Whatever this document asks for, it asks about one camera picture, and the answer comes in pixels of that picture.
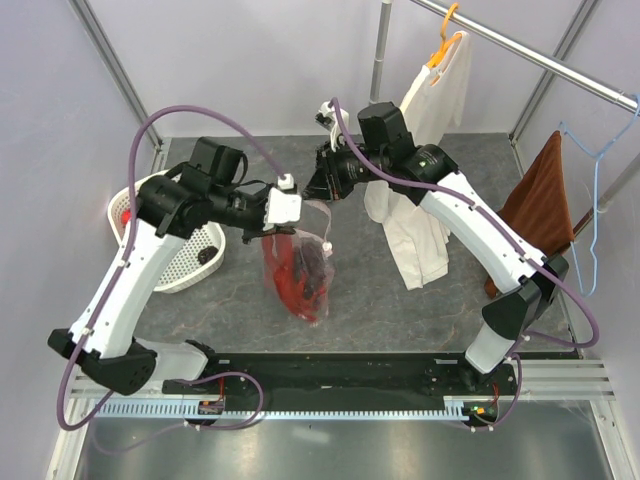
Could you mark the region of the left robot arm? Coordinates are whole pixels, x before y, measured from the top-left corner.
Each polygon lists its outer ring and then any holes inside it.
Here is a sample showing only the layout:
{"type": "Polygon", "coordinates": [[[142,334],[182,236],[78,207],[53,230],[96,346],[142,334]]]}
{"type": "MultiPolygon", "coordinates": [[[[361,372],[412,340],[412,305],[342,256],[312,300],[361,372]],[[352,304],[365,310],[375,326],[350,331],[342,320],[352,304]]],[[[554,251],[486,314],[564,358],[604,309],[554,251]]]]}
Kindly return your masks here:
{"type": "Polygon", "coordinates": [[[218,223],[241,229],[250,242],[289,233],[299,221],[301,198],[291,174],[250,194],[243,190],[247,170],[242,151],[202,137],[188,161],[139,185],[120,254],[85,312],[70,328],[53,330],[48,346],[121,395],[151,379],[183,378],[198,393],[215,389],[220,371],[204,348],[145,343],[134,330],[162,274],[195,231],[218,223]]]}

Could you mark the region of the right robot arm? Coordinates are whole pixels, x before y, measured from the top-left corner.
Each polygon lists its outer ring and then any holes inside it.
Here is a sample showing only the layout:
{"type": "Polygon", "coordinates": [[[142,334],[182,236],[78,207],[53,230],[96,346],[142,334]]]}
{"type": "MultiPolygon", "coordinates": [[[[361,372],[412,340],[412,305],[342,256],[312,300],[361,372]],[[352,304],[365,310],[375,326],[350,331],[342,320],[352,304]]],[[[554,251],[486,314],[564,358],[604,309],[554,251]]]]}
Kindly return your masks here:
{"type": "Polygon", "coordinates": [[[337,201],[359,183],[386,180],[395,193],[442,222],[475,256],[499,294],[483,307],[483,325],[467,347],[457,377],[465,391],[481,393],[524,331],[553,303],[568,264],[559,255],[545,255],[509,227],[440,147],[416,145],[393,103],[369,105],[357,119],[360,143],[348,135],[348,116],[334,102],[319,107],[315,120],[330,137],[316,151],[316,169],[303,196],[337,201]]]}

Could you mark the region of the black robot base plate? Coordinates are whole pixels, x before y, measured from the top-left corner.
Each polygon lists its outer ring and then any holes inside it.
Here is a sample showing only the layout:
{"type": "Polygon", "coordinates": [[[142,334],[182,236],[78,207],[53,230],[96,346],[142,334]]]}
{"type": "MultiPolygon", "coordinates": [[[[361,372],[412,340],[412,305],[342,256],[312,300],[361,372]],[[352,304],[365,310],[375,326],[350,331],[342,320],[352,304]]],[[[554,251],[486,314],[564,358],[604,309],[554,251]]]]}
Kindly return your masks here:
{"type": "Polygon", "coordinates": [[[255,378],[268,409],[436,409],[446,396],[516,392],[511,365],[477,374],[461,353],[220,353],[202,376],[225,372],[255,378]]]}

